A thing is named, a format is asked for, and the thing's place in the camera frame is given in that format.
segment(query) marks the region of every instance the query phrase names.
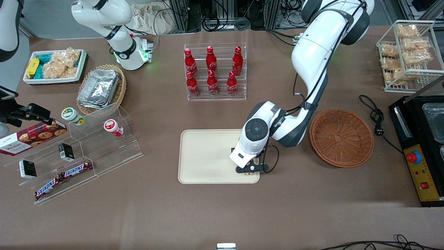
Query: yellow control panel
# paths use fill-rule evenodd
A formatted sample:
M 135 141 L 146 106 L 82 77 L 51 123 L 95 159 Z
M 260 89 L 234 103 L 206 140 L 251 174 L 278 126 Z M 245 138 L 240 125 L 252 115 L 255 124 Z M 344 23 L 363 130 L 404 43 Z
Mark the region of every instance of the yellow control panel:
M 415 145 L 404 149 L 404 155 L 407 159 L 408 168 L 415 183 L 419 199 L 422 202 L 438 201 L 438 191 L 428 170 L 427 163 L 424 160 L 421 147 Z

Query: floor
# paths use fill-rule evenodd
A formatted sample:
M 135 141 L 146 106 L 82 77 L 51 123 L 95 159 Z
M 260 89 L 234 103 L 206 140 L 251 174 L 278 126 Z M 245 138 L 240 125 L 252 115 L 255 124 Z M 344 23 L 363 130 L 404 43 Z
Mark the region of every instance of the floor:
M 388 25 L 392 20 L 402 18 L 397 0 L 385 1 L 388 13 L 384 12 L 382 2 L 375 0 L 375 8 L 370 15 L 371 25 Z M 48 39 L 73 39 L 99 37 L 88 27 L 78 24 L 71 14 L 73 0 L 26 0 L 23 9 L 24 25 L 38 37 Z M 127 0 L 129 4 L 150 2 L 149 0 Z M 16 90 L 22 77 L 29 56 L 28 39 L 20 34 L 20 45 L 17 54 L 10 60 L 0 63 L 0 79 L 6 88 Z

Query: red button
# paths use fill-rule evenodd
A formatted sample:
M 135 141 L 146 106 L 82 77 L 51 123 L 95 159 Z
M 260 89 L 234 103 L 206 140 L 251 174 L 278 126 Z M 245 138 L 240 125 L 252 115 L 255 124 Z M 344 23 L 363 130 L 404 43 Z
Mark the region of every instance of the red button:
M 407 154 L 407 161 L 408 161 L 408 162 L 414 163 L 414 162 L 416 162 L 417 160 L 418 160 L 418 157 L 416 156 L 415 153 L 408 153 L 408 154 Z

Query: round wicker basket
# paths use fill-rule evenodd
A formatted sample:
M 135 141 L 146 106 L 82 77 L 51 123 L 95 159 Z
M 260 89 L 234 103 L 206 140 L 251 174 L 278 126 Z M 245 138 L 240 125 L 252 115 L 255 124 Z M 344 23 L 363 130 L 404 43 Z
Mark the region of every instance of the round wicker basket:
M 116 72 L 119 73 L 120 77 L 119 77 L 119 81 L 118 81 L 118 85 L 115 89 L 114 92 L 114 96 L 112 98 L 111 103 L 115 103 L 117 102 L 117 104 L 121 104 L 123 101 L 123 96 L 125 95 L 125 91 L 127 89 L 127 80 L 125 79 L 125 76 L 123 75 L 122 70 L 115 66 L 115 65 L 101 65 L 95 69 L 104 69 L 104 70 L 114 70 Z M 85 76 L 85 78 L 82 81 L 82 84 L 80 85 L 80 89 L 79 89 L 79 93 L 80 91 L 82 91 L 83 86 L 85 85 L 86 79 L 88 78 L 88 76 L 91 74 L 92 70 Z M 94 108 L 87 108 L 87 107 L 83 107 L 82 105 L 80 105 L 80 103 L 77 102 L 77 106 L 79 107 L 80 111 L 82 111 L 82 113 L 84 113 L 85 115 L 90 114 L 98 109 L 94 109 Z
M 310 125 L 310 142 L 324 161 L 341 168 L 364 164 L 373 152 L 373 133 L 357 114 L 345 109 L 320 112 Z

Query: foil container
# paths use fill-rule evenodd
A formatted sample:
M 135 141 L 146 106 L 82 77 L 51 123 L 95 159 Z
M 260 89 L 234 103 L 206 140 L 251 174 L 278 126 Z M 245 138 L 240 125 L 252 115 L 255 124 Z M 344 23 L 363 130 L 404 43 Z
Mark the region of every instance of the foil container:
M 118 81 L 118 72 L 95 69 L 86 79 L 82 90 L 77 96 L 77 101 L 83 107 L 103 108 L 110 104 Z

